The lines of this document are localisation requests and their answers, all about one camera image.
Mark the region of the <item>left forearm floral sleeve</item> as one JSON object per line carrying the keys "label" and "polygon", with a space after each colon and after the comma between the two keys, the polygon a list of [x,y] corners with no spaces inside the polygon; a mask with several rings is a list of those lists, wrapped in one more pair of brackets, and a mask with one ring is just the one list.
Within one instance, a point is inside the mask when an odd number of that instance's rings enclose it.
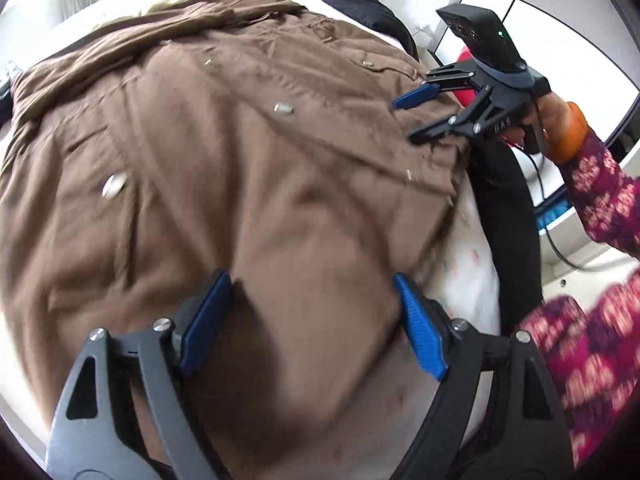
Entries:
{"label": "left forearm floral sleeve", "polygon": [[639,272],[602,292],[585,312],[570,296],[524,318],[559,393],[574,466],[580,467],[620,419],[639,382]]}

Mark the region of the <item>right forearm floral sleeve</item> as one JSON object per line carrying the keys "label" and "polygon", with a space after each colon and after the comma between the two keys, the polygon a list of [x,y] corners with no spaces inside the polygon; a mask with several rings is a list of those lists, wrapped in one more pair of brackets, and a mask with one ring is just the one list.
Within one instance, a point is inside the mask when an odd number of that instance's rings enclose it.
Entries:
{"label": "right forearm floral sleeve", "polygon": [[592,131],[580,108],[570,130],[548,157],[559,168],[586,234],[631,257],[639,257],[639,180],[628,176]]}

